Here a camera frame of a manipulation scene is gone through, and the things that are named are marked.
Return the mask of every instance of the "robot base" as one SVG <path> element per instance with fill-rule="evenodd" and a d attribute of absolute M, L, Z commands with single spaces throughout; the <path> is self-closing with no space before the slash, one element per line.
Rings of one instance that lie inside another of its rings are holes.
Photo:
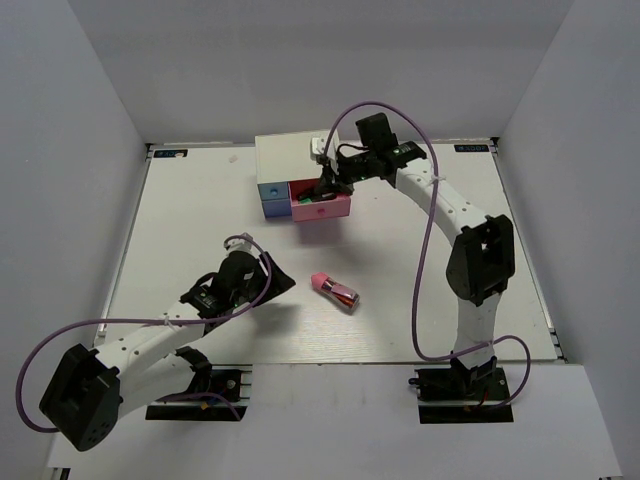
<path fill-rule="evenodd" d="M 246 367 L 212 370 L 194 380 L 187 393 L 189 401 L 158 400 L 147 406 L 145 420 L 187 420 L 198 422 L 237 422 L 238 419 L 223 402 L 197 398 L 198 392 L 216 393 L 229 400 L 240 418 L 249 404 L 251 370 Z"/>
<path fill-rule="evenodd" d="M 510 405 L 495 405 L 509 398 L 509 386 L 502 368 L 465 391 L 452 368 L 422 368 L 409 385 L 418 389 L 420 423 L 511 423 Z"/>

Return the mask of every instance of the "pink object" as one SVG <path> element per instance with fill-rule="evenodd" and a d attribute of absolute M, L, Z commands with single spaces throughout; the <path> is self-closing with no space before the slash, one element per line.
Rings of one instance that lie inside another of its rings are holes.
<path fill-rule="evenodd" d="M 339 193 L 333 200 L 324 202 L 300 203 L 298 194 L 313 187 L 317 183 L 313 180 L 298 180 L 289 182 L 289 198 L 291 201 L 291 216 L 294 222 L 320 220 L 322 218 L 346 217 L 351 212 L 351 197 Z"/>
<path fill-rule="evenodd" d="M 311 275 L 311 286 L 315 290 L 321 290 L 322 284 L 329 278 L 329 275 L 326 273 L 318 272 Z"/>
<path fill-rule="evenodd" d="M 311 275 L 311 285 L 314 290 L 333 298 L 349 310 L 355 309 L 360 301 L 358 292 L 336 282 L 326 273 L 318 272 Z"/>

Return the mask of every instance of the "black bracket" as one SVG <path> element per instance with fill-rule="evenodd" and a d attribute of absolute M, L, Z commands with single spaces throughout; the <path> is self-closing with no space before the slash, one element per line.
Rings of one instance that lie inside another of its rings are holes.
<path fill-rule="evenodd" d="M 416 370 L 409 385 L 418 389 L 418 413 L 422 424 L 513 422 L 510 405 L 495 405 L 509 398 L 509 386 L 502 368 L 465 390 L 451 368 Z"/>
<path fill-rule="evenodd" d="M 458 358 L 452 358 L 449 364 L 451 365 L 451 372 L 457 379 L 462 392 L 467 394 L 468 392 L 476 391 L 478 389 L 478 383 L 483 378 L 495 373 L 498 359 L 494 355 L 488 362 L 471 369 L 465 367 Z"/>
<path fill-rule="evenodd" d="M 334 172 L 327 157 L 320 157 L 322 175 L 314 193 L 353 193 L 353 184 L 369 178 L 386 180 L 395 188 L 398 169 L 427 154 L 415 142 L 398 143 L 391 132 L 389 120 L 384 113 L 377 113 L 356 122 L 364 152 L 345 156 L 336 152 L 338 172 Z"/>
<path fill-rule="evenodd" d="M 113 429 L 122 402 L 120 372 L 103 365 L 96 353 L 82 344 L 67 350 L 40 401 L 40 411 L 80 452 Z"/>
<path fill-rule="evenodd" d="M 217 318 L 233 311 L 244 302 L 253 301 L 264 289 L 267 282 L 266 265 L 271 265 L 271 284 L 267 293 L 256 306 L 283 294 L 296 282 L 276 264 L 269 252 L 254 257 L 246 252 L 231 252 L 220 264 L 219 272 L 211 272 L 200 277 L 188 292 L 180 297 L 181 303 L 188 303 L 200 318 Z M 214 327 L 205 326 L 204 334 Z"/>
<path fill-rule="evenodd" d="M 447 264 L 447 281 L 455 294 L 480 306 L 503 292 L 516 271 L 513 242 L 513 223 L 505 215 L 464 227 Z"/>
<path fill-rule="evenodd" d="M 202 371 L 211 372 L 211 363 L 209 363 L 207 356 L 200 350 L 186 346 L 177 349 L 175 355 L 176 357 L 184 358 L 189 362 L 191 364 L 191 370 L 195 373 Z"/>
<path fill-rule="evenodd" d="M 247 411 L 249 398 L 248 383 L 243 383 L 249 377 L 250 371 L 239 368 L 203 370 L 202 375 L 194 376 L 184 393 L 194 394 L 194 399 L 188 402 L 156 401 L 147 407 L 146 420 L 188 420 L 201 422 L 237 422 L 238 419 L 224 402 L 208 397 L 198 399 L 198 393 L 216 393 L 232 404 L 240 418 Z"/>

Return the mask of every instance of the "white wall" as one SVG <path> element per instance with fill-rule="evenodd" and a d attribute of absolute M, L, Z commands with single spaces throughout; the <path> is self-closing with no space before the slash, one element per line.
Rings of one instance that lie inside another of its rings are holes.
<path fill-rule="evenodd" d="M 0 2 L 0 65 L 0 465 L 33 480 L 51 436 L 18 419 L 18 369 L 46 334 L 100 313 L 145 148 L 66 1 Z M 80 338 L 34 363 L 25 399 L 41 423 L 53 368 Z"/>
<path fill-rule="evenodd" d="M 500 135 L 572 0 L 70 3 L 138 131 L 166 142 L 326 128 L 366 99 L 434 138 Z"/>
<path fill-rule="evenodd" d="M 575 2 L 500 147 L 560 341 L 640 478 L 640 2 Z"/>

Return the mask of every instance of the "drawer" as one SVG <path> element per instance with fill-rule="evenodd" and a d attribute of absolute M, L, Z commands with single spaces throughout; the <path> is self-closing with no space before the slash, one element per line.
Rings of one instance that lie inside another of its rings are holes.
<path fill-rule="evenodd" d="M 300 203 L 296 198 L 304 190 L 313 187 L 317 180 L 299 180 L 289 182 L 291 215 L 294 222 L 321 220 L 323 218 L 346 217 L 351 211 L 351 197 L 343 193 L 333 200 L 324 202 Z"/>
<path fill-rule="evenodd" d="M 287 182 L 261 183 L 258 184 L 258 191 L 260 192 L 260 200 L 263 202 L 289 198 Z"/>
<path fill-rule="evenodd" d="M 288 198 L 284 200 L 268 200 L 262 202 L 262 211 L 265 218 L 288 217 L 291 215 L 291 202 Z"/>

